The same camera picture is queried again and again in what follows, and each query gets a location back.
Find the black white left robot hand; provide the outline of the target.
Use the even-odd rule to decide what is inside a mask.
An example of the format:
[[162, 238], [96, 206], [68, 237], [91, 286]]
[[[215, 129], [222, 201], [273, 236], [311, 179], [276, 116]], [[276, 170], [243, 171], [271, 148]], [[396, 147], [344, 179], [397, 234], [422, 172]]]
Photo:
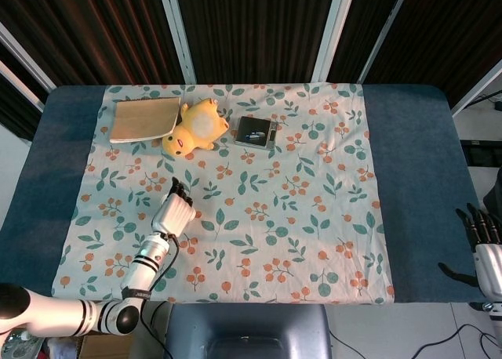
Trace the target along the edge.
[[152, 218], [151, 229], [154, 233], [178, 238], [195, 218], [196, 211], [184, 185], [174, 176], [171, 181], [169, 192], [161, 198], [160, 207]]

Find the green printed plastic bag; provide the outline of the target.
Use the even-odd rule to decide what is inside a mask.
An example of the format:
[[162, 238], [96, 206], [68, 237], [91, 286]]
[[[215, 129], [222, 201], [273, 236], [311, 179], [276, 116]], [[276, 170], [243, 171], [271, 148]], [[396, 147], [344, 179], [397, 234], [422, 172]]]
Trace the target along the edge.
[[31, 335], [27, 331], [13, 331], [3, 343], [1, 359], [37, 359], [44, 338]]

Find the brown paper notebook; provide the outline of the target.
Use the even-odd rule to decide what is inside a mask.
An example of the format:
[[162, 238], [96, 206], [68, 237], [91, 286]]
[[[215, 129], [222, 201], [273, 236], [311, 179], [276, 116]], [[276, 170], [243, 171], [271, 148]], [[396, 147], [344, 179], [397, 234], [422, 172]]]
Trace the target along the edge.
[[132, 143], [170, 134], [178, 120], [180, 99], [126, 100], [116, 104], [109, 140]]

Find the brown cardboard box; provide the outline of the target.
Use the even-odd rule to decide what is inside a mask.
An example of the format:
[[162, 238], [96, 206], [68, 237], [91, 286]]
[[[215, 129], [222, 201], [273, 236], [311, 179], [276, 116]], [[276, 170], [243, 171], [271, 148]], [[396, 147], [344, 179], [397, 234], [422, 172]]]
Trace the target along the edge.
[[77, 359], [129, 359], [131, 335], [86, 335]]

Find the floral print tablecloth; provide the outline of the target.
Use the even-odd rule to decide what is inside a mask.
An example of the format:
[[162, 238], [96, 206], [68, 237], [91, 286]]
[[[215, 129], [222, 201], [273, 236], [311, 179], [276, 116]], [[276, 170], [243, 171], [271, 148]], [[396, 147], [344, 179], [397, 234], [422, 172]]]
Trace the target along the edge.
[[[157, 140], [113, 144], [119, 101], [219, 102], [230, 130], [183, 158]], [[240, 117], [278, 123], [275, 147], [235, 143]], [[56, 297], [119, 293], [176, 177], [195, 219], [153, 293], [172, 303], [385, 304], [395, 298], [369, 141], [356, 84], [114, 85], [104, 94]]]

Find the yellow plush duck toy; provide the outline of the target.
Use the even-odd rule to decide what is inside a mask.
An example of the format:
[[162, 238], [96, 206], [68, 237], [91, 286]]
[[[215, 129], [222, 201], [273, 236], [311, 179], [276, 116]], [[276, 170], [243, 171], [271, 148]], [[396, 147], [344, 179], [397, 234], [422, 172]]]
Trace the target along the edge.
[[229, 124], [218, 113], [218, 101], [202, 100], [180, 108], [181, 122], [163, 137], [163, 150], [173, 157], [184, 157], [194, 149], [212, 150], [214, 142], [229, 130]]

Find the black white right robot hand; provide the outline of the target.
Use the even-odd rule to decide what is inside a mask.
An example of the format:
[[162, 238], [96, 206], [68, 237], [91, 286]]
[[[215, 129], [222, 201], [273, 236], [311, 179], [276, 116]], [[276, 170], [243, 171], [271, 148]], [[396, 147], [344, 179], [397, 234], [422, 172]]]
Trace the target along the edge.
[[475, 276], [460, 274], [438, 263], [445, 276], [474, 288], [492, 303], [502, 303], [502, 220], [467, 203], [470, 215], [461, 209], [462, 222], [475, 263]]

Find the blue felt table cover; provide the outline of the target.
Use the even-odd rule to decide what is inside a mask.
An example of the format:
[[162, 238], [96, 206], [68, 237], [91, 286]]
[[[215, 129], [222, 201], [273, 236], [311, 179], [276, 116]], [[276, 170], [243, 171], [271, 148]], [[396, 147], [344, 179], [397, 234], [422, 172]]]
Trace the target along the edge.
[[[396, 301], [483, 301], [438, 268], [473, 272], [455, 211], [478, 200], [444, 94], [429, 85], [363, 91]], [[104, 93], [67, 85], [49, 94], [0, 228], [0, 283], [50, 294]]]

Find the dark brown pleated curtain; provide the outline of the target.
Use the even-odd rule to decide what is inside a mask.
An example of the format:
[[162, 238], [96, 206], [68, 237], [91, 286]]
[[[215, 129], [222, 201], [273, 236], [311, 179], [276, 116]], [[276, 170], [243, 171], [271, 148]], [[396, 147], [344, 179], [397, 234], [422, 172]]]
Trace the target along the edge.
[[[310, 82], [331, 0], [178, 0], [197, 83]], [[357, 82], [396, 0], [352, 0], [327, 82]], [[184, 82], [161, 0], [0, 0], [55, 83]], [[425, 84], [451, 107], [502, 58], [502, 0], [405, 0], [364, 83]], [[0, 60], [46, 92], [0, 42]]]

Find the white metal frame post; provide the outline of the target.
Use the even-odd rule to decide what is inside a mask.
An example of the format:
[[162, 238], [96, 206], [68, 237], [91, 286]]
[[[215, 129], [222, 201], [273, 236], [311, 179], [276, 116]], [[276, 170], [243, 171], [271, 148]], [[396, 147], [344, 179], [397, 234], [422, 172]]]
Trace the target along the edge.
[[502, 74], [502, 58], [489, 69], [461, 98], [453, 105], [451, 109], [452, 117], [456, 117], [469, 103], [473, 102], [491, 82]]
[[363, 84], [405, 0], [396, 0], [364, 64], [357, 83]]
[[311, 82], [326, 82], [352, 0], [331, 0]]
[[28, 54], [26, 49], [15, 39], [14, 35], [0, 21], [0, 42], [10, 51], [16, 60], [27, 70], [27, 72], [46, 91], [52, 92], [56, 85], [43, 69]]
[[0, 75], [5, 78], [40, 113], [44, 111], [44, 103], [1, 60]]
[[197, 84], [195, 67], [187, 40], [184, 21], [178, 0], [161, 0], [164, 13], [169, 25], [174, 48], [184, 82], [190, 85]]

